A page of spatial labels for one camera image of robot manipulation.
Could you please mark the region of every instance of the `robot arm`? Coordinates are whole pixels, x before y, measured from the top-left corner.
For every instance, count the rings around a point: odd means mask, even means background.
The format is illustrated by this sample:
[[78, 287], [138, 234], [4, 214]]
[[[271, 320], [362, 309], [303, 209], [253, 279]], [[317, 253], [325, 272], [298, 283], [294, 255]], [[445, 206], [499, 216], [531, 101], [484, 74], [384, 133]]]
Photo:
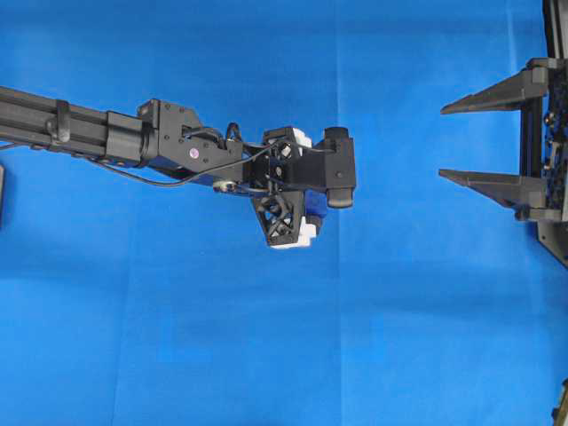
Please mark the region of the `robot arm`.
[[[309, 245], [325, 216], [325, 208], [313, 206], [323, 198], [333, 209], [351, 207], [356, 186], [353, 140], [344, 128], [326, 129], [316, 146], [291, 127], [267, 131], [252, 146], [235, 123], [223, 135], [192, 109], [157, 99], [134, 117], [0, 87], [0, 140], [8, 143], [0, 150], [69, 154], [150, 185], [196, 183], [247, 196], [273, 247]], [[144, 167], [168, 179], [126, 171]], [[0, 196], [3, 183], [0, 166]]]

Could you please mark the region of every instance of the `wire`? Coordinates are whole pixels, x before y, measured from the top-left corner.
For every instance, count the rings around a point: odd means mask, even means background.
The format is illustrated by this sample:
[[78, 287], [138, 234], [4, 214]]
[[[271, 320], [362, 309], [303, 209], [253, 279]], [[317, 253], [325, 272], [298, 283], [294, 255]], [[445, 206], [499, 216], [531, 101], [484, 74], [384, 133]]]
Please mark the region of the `wire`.
[[237, 185], [237, 187], [244, 193], [249, 193], [251, 195], [262, 195], [270, 192], [268, 188], [251, 188], [243, 185]]
[[207, 135], [215, 138], [216, 140], [223, 139], [223, 135], [217, 129], [212, 127], [196, 127], [189, 130], [184, 130], [184, 137], [191, 138], [192, 136]]
[[274, 144], [267, 146], [264, 149], [261, 149], [260, 151], [258, 151], [256, 154], [251, 155], [250, 157], [247, 158], [243, 158], [242, 160], [238, 160], [236, 162], [229, 162], [227, 164], [224, 164], [222, 166], [216, 166], [216, 167], [212, 167], [210, 169], [206, 169], [204, 171], [200, 171], [199, 173], [196, 173], [190, 177], [185, 177], [183, 179], [178, 180], [177, 182], [158, 182], [155, 180], [150, 180], [150, 179], [146, 179], [144, 177], [140, 177], [137, 175], [133, 175], [132, 173], [129, 173], [127, 171], [122, 171], [122, 170], [118, 170], [115, 169], [114, 167], [111, 166], [107, 166], [106, 164], [103, 164], [102, 162], [98, 162], [96, 160], [91, 160], [91, 159], [87, 159], [88, 162], [91, 162], [92, 164], [95, 164], [96, 166], [99, 166], [102, 169], [105, 170], [109, 170], [112, 171], [114, 173], [117, 173], [121, 176], [124, 176], [125, 178], [130, 178], [133, 180], [136, 180], [138, 182], [142, 182], [144, 184], [149, 184], [149, 185], [153, 185], [153, 186], [160, 186], [160, 187], [165, 187], [165, 188], [172, 188], [172, 187], [176, 187], [176, 186], [182, 186], [185, 184], [188, 184], [190, 182], [193, 182], [194, 180], [197, 180], [199, 178], [201, 178], [202, 176], [208, 175], [210, 173], [213, 173], [215, 171], [219, 171], [219, 170], [224, 170], [224, 169], [229, 169], [231, 167], [234, 166], [239, 166], [241, 164], [244, 164], [246, 162], [252, 162], [254, 161], [256, 158], [258, 158], [259, 156], [267, 153], [268, 151], [270, 151], [271, 149], [274, 148]]
[[[199, 128], [199, 129], [194, 129], [194, 132], [191, 136], [196, 136], [199, 133], [207, 133], [211, 136], [214, 136], [217, 133], [220, 135], [218, 130], [211, 129], [211, 128]], [[233, 123], [233, 122], [229, 124], [229, 127], [227, 128], [227, 135], [230, 135], [231, 133], [233, 133], [242, 142], [241, 131], [239, 130], [238, 124]], [[244, 146], [248, 147], [248, 148], [260, 149], [260, 151], [258, 151], [255, 154], [252, 154], [251, 156], [249, 156], [247, 158], [243, 158], [242, 160], [238, 160], [236, 162], [230, 162], [230, 163], [227, 163], [227, 164], [223, 164], [221, 166], [212, 167], [210, 169], [200, 171], [199, 173], [195, 173], [194, 175], [192, 175], [190, 177], [184, 177], [183, 179], [180, 179], [176, 182], [159, 182], [159, 181], [156, 181], [156, 180], [146, 179], [144, 177], [134, 175], [134, 174], [129, 173], [127, 171], [122, 171], [122, 170], [116, 169], [114, 167], [108, 166], [106, 164], [103, 164], [102, 162], [92, 160], [90, 158], [87, 158], [86, 160], [88, 162], [91, 162], [92, 164], [95, 164], [96, 166], [99, 166], [102, 169], [112, 171], [113, 173], [124, 176], [125, 178], [127, 177], [127, 178], [130, 178], [130, 179], [136, 180], [137, 182], [141, 182], [143, 184], [159, 186], [159, 187], [164, 187], [164, 188], [172, 188], [172, 187], [176, 187], [176, 186], [182, 186], [182, 185], [185, 185], [185, 184], [189, 184], [190, 182], [193, 182], [193, 181], [201, 178], [202, 176], [208, 175], [208, 174], [213, 173], [215, 171], [229, 169], [231, 167], [239, 166], [239, 165], [245, 164], [247, 162], [253, 162], [259, 156], [267, 153], [268, 151], [270, 151], [274, 147], [282, 145], [282, 144], [286, 144], [286, 145], [290, 145], [290, 146], [297, 146], [298, 148], [302, 148], [302, 149], [305, 149], [306, 151], [310, 151], [310, 152], [313, 152], [313, 153], [334, 153], [335, 152], [335, 150], [333, 150], [333, 149], [318, 149], [318, 148], [311, 148], [311, 147], [308, 147], [308, 146], [303, 146], [301, 144], [298, 144], [297, 142], [292, 142], [290, 140], [287, 140], [286, 138], [277, 138], [274, 142], [272, 142], [268, 146], [253, 146], [253, 145], [248, 145], [244, 142], [242, 142], [242, 144]], [[267, 192], [267, 190], [264, 190], [264, 189], [247, 188], [247, 187], [244, 187], [244, 186], [241, 189], [243, 189], [245, 191], [249, 191], [251, 193], [266, 193]]]
[[[279, 144], [285, 144], [285, 145], [290, 145], [290, 146], [297, 146], [298, 148], [302, 148], [305, 149], [306, 151], [309, 151], [311, 153], [320, 153], [320, 154], [334, 154], [336, 152], [335, 149], [331, 149], [331, 148], [312, 148], [310, 146], [304, 146], [302, 144], [298, 144], [297, 142], [292, 142], [291, 140], [287, 140], [286, 138], [278, 138], [276, 139], [271, 146], [275, 146], [275, 145], [279, 145]], [[254, 145], [249, 145], [249, 144], [245, 144], [243, 142], [243, 145], [248, 147], [248, 148], [262, 148], [261, 146], [254, 146]]]
[[20, 144], [7, 144], [0, 146], [0, 151], [5, 151], [6, 149], [17, 148]]

